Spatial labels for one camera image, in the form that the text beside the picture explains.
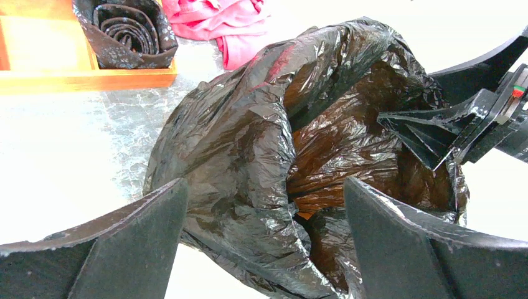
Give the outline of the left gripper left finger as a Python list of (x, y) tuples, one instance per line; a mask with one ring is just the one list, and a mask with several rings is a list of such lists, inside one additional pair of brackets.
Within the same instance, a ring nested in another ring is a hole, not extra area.
[(2, 298), (164, 298), (188, 203), (175, 179), (37, 242), (1, 246)]

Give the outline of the black trash bag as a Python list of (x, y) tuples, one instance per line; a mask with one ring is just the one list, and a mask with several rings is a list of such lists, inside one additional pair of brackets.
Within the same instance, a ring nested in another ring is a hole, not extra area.
[(377, 122), (446, 106), (390, 26), (312, 27), (190, 91), (159, 134), (143, 192), (186, 179), (182, 242), (264, 295), (362, 298), (347, 177), (466, 224), (461, 168), (448, 158), (427, 169)]

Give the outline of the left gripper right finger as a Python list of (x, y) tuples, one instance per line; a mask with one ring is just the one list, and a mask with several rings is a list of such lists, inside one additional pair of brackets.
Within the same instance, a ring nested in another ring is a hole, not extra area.
[(445, 222), (354, 177), (344, 201), (367, 298), (527, 297), (527, 242)]

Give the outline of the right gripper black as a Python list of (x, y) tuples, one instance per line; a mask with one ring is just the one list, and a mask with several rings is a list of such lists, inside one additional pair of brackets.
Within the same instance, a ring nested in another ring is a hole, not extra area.
[(377, 121), (432, 171), (449, 156), (476, 163), (492, 149), (526, 163), (527, 65), (508, 73), (526, 50), (524, 28), (475, 59), (428, 74), (453, 107), (379, 113)]

